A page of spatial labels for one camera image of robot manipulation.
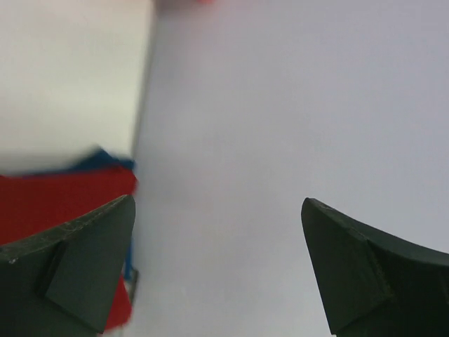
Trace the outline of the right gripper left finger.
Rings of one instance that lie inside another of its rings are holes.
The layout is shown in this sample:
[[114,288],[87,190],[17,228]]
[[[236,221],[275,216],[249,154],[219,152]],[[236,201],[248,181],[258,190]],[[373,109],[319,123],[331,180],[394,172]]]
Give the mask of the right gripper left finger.
[[124,195],[1,246],[1,333],[103,333],[134,222]]

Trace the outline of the red t shirt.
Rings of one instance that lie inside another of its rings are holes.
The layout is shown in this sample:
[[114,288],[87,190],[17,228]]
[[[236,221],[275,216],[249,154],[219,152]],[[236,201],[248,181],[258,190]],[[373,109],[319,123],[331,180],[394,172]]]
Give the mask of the red t shirt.
[[[87,173],[1,178],[1,246],[39,234],[135,191],[131,170],[120,166]],[[126,324],[132,302],[119,277],[105,331]],[[97,334],[2,334],[2,336],[96,336]]]

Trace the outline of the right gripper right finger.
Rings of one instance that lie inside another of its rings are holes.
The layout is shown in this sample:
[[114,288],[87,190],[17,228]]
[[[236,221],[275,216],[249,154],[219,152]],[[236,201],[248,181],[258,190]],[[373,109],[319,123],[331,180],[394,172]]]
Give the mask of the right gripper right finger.
[[313,198],[301,219],[332,335],[448,335],[448,254]]

